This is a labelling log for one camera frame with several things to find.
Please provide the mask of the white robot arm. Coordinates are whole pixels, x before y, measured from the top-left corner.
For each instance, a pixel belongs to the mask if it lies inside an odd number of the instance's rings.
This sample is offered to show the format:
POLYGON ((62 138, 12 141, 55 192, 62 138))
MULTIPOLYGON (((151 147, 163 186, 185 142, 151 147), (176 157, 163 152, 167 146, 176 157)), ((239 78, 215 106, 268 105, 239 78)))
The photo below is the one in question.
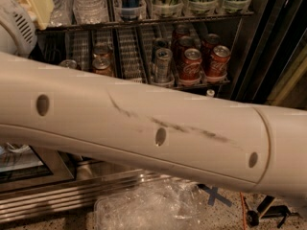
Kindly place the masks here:
POLYGON ((31 60, 35 28, 1 0, 0 141, 127 164, 305 208, 307 112, 184 93, 31 60))

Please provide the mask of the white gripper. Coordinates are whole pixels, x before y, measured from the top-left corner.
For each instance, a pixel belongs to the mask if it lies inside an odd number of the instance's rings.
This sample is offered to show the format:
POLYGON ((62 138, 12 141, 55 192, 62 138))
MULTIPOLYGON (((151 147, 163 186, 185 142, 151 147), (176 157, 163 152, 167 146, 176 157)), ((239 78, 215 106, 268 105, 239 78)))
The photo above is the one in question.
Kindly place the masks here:
POLYGON ((0 51, 27 57, 37 42, 35 27, 48 27, 54 7, 53 0, 0 0, 0 51))

